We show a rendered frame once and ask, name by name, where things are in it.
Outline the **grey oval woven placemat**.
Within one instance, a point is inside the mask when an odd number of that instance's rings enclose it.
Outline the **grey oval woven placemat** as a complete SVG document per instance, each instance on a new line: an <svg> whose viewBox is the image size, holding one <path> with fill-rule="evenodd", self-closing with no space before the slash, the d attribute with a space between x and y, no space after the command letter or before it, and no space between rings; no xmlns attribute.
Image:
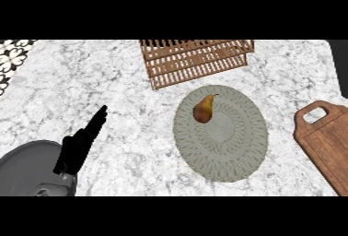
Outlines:
<svg viewBox="0 0 348 236"><path fill-rule="evenodd" d="M207 124L194 118L194 107L217 94ZM208 85L189 92L179 105L173 135L192 170L208 180L233 183L259 170L269 151L269 128L261 111L236 89Z"/></svg>

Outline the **red-yellow pear-shaped fruit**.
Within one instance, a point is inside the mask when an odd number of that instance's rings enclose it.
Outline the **red-yellow pear-shaped fruit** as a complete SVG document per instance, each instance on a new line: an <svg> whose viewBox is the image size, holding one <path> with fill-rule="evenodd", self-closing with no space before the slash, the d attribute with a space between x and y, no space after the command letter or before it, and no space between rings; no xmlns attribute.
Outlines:
<svg viewBox="0 0 348 236"><path fill-rule="evenodd" d="M202 124L207 124L213 118L213 102L216 96L217 94L210 94L194 108L194 118Z"/></svg>

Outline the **brown wooden cutting board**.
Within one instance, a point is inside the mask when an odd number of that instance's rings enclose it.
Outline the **brown wooden cutting board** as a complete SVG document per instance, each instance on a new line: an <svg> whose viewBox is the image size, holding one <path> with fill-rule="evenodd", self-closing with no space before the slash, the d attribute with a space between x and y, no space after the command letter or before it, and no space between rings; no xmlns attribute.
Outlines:
<svg viewBox="0 0 348 236"><path fill-rule="evenodd" d="M306 114L322 108L326 115L313 124ZM338 195L348 196L348 108L328 101L309 104L294 117L294 138Z"/></svg>

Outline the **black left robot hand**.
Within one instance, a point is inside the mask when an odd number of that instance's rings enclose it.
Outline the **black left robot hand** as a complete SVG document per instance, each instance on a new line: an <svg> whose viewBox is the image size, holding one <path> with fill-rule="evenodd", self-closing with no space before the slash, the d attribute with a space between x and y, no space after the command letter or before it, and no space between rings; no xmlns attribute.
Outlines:
<svg viewBox="0 0 348 236"><path fill-rule="evenodd" d="M98 110L85 128L62 139L61 155L54 168L58 175L77 175L87 159L92 145L107 122L108 106Z"/></svg>

